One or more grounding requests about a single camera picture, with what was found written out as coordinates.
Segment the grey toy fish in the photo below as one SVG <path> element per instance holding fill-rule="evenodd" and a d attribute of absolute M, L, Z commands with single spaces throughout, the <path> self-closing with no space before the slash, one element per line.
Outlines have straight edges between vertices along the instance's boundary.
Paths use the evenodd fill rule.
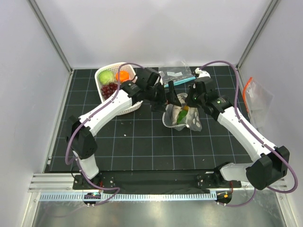
<path fill-rule="evenodd" d="M 173 125 L 177 124 L 179 113 L 181 112 L 182 107 L 174 105 L 171 109 L 170 119 Z"/>

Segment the clear white-dotted zip bag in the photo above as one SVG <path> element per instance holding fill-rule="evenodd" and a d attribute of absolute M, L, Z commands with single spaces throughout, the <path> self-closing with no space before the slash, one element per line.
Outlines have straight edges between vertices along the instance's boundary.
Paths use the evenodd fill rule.
<path fill-rule="evenodd" d="M 162 116 L 163 125 L 177 131 L 181 131 L 184 128 L 192 131 L 201 131 L 202 124 L 200 122 L 198 109 L 186 105 L 186 93 L 177 94 L 177 97 L 181 102 L 181 107 L 172 104 L 167 105 L 166 111 Z"/>

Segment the green toy bell pepper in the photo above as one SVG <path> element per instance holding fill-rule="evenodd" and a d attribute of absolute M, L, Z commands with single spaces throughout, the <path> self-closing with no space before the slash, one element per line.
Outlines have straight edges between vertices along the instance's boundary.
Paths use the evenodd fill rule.
<path fill-rule="evenodd" d="M 179 112 L 178 118 L 177 118 L 177 124 L 181 124 L 182 120 L 186 117 L 188 111 L 182 110 Z"/>

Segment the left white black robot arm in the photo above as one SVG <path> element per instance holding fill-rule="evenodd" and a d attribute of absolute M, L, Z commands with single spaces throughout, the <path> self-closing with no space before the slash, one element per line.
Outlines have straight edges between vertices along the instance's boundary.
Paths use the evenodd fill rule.
<path fill-rule="evenodd" d="M 139 74 L 119 82 L 116 92 L 99 106 L 78 118 L 71 116 L 68 119 L 65 163 L 71 164 L 69 153 L 73 152 L 85 176 L 83 182 L 89 189 L 96 189 L 100 185 L 95 160 L 98 148 L 96 134 L 119 113 L 144 100 L 149 101 L 151 110 L 157 112 L 164 112 L 168 104 L 181 106 L 173 81 L 169 81 L 169 90 L 165 91 L 159 72 L 142 68 Z"/>

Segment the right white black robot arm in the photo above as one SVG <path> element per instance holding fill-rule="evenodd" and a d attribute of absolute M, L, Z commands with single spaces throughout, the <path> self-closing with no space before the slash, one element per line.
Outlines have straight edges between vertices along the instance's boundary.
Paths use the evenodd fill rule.
<path fill-rule="evenodd" d="M 186 97 L 189 107 L 202 108 L 220 125 L 225 127 L 243 146 L 251 163 L 222 165 L 213 175 L 214 184 L 225 187 L 230 181 L 249 182 L 263 190 L 287 174 L 290 152 L 263 137 L 235 108 L 226 96 L 220 96 L 209 78 L 197 78 L 189 86 Z"/>

